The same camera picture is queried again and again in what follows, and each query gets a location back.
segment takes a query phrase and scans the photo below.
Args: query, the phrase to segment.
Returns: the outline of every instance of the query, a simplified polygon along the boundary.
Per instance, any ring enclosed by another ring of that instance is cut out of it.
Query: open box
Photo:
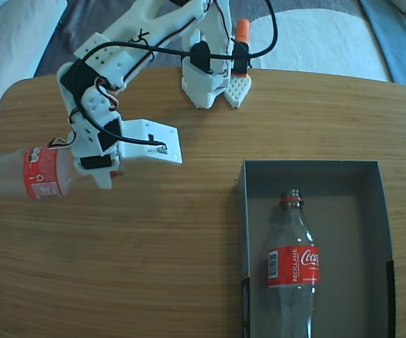
[[[377,162],[246,161],[242,214],[243,336],[270,337],[260,268],[279,197],[299,189],[320,250],[313,337],[395,337],[395,278],[386,200]]]

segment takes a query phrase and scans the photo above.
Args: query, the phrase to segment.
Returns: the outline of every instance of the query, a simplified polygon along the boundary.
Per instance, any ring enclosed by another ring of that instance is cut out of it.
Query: robotic arm
[[[236,50],[229,0],[172,0],[181,7],[157,18],[165,2],[138,0],[103,34],[95,33],[76,50],[78,61],[58,71],[75,167],[92,175],[102,189],[112,187],[110,174],[125,159],[182,163],[176,128],[147,120],[123,121],[117,112],[114,95],[125,90],[157,52],[188,56],[182,61],[182,89],[197,108],[210,108],[220,94],[239,107],[250,90],[246,67],[241,77],[231,76]],[[184,52],[163,48],[179,37]],[[275,44],[274,38],[269,50]],[[242,54],[237,62],[251,58],[245,50],[237,49]]]

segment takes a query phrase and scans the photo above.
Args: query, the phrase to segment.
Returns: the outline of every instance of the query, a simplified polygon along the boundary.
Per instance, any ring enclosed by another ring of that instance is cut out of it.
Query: orange cap
[[[236,40],[249,44],[250,42],[250,22],[246,19],[240,19],[237,22]]]

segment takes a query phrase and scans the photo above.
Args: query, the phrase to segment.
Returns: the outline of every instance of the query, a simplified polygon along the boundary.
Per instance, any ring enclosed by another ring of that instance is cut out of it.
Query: bottle label
[[[31,199],[62,196],[57,178],[57,149],[35,148],[25,152],[23,179]]]
[[[319,284],[318,248],[285,246],[268,251],[268,286]]]

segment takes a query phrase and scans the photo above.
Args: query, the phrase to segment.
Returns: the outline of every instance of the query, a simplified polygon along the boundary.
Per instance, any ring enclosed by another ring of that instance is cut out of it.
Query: gray carpet
[[[94,32],[103,32],[129,9],[134,0],[68,0],[68,8],[52,37],[36,76],[54,74],[66,62],[75,60],[73,52]],[[358,0],[272,0],[275,12],[300,8],[324,8],[363,18]],[[176,8],[168,4],[161,13]],[[240,18],[255,20],[267,15],[263,0],[231,0],[233,23]],[[179,42],[170,45],[179,48]],[[179,65],[176,56],[158,55],[150,66]]]
[[[392,81],[406,85],[406,24],[389,0],[360,0],[386,59]]]

